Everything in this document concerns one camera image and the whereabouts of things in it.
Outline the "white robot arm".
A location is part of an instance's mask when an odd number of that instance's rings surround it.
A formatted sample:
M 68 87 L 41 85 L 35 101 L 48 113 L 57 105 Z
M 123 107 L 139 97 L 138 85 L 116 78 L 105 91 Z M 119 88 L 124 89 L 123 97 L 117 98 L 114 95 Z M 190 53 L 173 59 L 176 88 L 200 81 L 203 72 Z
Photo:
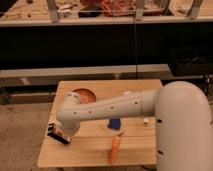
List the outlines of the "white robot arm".
M 83 121 L 154 116 L 157 171 L 213 171 L 213 114 L 196 85 L 175 81 L 87 104 L 79 100 L 70 92 L 59 107 L 63 130 L 74 134 Z

